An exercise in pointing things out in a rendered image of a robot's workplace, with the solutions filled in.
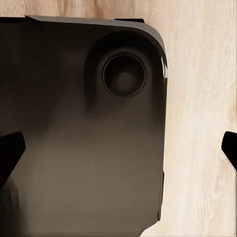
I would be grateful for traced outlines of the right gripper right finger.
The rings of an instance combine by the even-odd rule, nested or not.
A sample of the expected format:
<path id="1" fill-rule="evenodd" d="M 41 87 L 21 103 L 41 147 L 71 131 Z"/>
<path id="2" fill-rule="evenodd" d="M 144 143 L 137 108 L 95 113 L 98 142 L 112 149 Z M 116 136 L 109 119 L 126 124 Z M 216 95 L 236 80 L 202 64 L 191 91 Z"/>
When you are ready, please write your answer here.
<path id="1" fill-rule="evenodd" d="M 222 140 L 221 148 L 237 171 L 237 133 L 226 131 Z"/>

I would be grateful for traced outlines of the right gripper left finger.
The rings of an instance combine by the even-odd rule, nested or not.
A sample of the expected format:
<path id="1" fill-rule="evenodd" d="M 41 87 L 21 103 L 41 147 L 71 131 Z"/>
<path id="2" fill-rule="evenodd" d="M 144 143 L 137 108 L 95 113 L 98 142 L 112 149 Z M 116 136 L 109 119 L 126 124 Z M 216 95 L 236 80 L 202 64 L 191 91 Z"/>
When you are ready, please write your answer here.
<path id="1" fill-rule="evenodd" d="M 26 150 L 22 132 L 0 137 L 0 190 Z"/>

